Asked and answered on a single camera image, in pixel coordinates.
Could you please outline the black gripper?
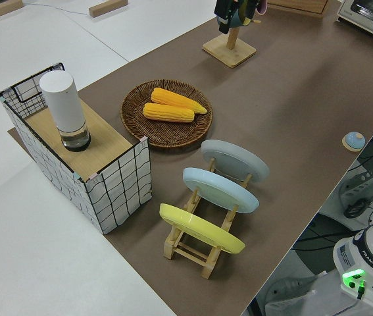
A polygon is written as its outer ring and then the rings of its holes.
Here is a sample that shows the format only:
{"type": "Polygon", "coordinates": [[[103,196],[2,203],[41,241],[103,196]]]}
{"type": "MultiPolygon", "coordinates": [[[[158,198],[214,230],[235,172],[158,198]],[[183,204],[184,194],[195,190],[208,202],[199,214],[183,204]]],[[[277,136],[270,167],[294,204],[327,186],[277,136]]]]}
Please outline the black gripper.
{"type": "Polygon", "coordinates": [[[237,1],[234,0],[217,0],[214,8],[214,14],[219,18],[219,31],[223,34],[229,32],[228,20],[237,9],[237,1]]]}

